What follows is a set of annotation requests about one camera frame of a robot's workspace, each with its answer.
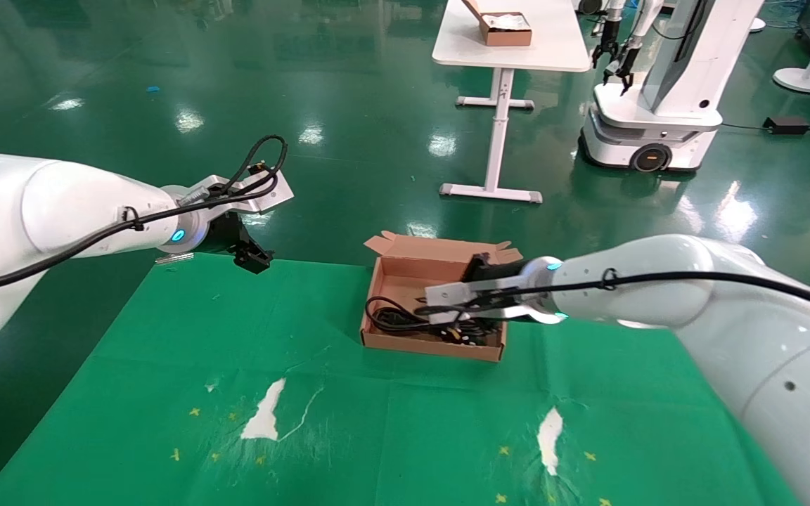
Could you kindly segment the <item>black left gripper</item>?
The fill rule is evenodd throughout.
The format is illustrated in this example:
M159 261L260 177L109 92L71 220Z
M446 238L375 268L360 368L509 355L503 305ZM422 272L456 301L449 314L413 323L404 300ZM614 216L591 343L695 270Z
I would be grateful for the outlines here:
M225 212L209 223L205 252L234 255L234 264L251 273L264 272L274 259L274 251L250 239L240 214Z

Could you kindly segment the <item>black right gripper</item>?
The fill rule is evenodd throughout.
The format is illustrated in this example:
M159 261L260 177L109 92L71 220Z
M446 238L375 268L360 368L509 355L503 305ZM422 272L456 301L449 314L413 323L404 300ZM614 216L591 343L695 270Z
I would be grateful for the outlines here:
M514 291L527 288L527 260L493 264L486 254L477 254L463 273L466 285L464 313L489 320L514 320L526 315L523 295Z

